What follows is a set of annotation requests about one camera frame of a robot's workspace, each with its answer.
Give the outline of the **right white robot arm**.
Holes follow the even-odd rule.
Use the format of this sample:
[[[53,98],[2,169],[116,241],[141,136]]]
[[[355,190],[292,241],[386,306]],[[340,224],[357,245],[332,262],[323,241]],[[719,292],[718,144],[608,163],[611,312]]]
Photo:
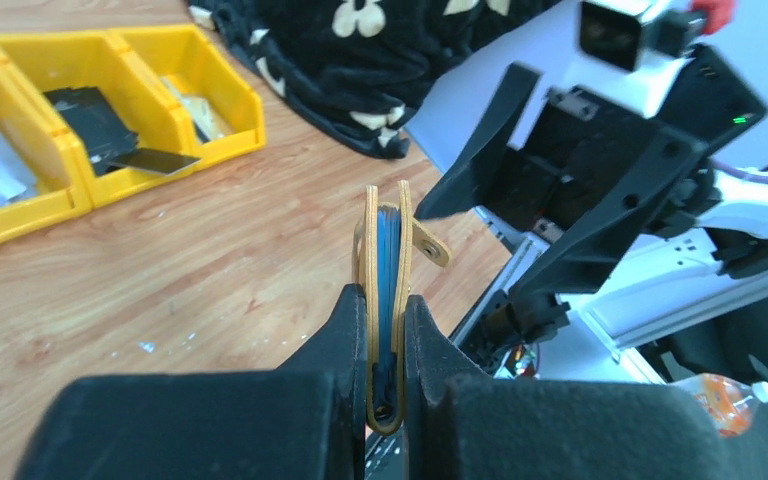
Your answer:
[[[642,235],[710,239],[702,266],[734,280],[768,271],[768,167],[740,169],[714,156],[768,112],[712,46],[696,44],[666,76],[637,73],[658,99],[639,113],[626,97],[633,74],[573,69],[550,89],[524,145],[510,137],[539,74],[508,67],[462,152],[419,203],[422,220],[482,207],[541,235],[548,249],[510,286],[492,289],[467,329],[467,348],[493,356],[554,338],[569,322],[569,295],[628,296],[693,266],[672,244],[639,263]]]

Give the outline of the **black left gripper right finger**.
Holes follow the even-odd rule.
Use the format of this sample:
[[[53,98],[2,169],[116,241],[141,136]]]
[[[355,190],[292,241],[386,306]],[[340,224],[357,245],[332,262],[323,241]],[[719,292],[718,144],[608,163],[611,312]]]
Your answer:
[[[409,479],[768,479],[768,445],[721,437],[676,387],[494,379],[416,295],[405,329]]]

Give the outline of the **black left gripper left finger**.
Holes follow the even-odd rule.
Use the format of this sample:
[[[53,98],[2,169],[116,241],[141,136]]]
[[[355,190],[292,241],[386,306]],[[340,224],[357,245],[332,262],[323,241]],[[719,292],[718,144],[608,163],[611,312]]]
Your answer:
[[[341,291],[326,323],[272,370],[98,375],[63,388],[20,479],[360,479],[366,302]]]

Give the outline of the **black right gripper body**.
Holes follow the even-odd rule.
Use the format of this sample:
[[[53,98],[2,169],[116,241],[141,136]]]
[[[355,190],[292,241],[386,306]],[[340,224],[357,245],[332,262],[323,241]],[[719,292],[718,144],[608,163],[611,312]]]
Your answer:
[[[508,141],[537,81],[510,66],[476,134],[476,202],[561,231],[531,279],[605,279],[642,234],[670,238],[724,200],[712,157],[768,114],[719,55],[695,47],[652,118],[584,87],[554,90],[525,144]]]

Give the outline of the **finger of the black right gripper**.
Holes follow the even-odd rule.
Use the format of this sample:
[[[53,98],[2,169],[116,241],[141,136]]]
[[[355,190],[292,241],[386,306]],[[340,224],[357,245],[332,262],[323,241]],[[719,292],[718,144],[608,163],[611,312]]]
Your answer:
[[[484,204],[522,113],[542,76],[510,64],[454,164],[419,202],[415,217],[435,220]]]
[[[511,287],[508,312],[560,312],[556,295],[594,293],[707,144],[663,125],[536,131],[503,157],[503,218],[523,231],[547,219],[561,236]]]

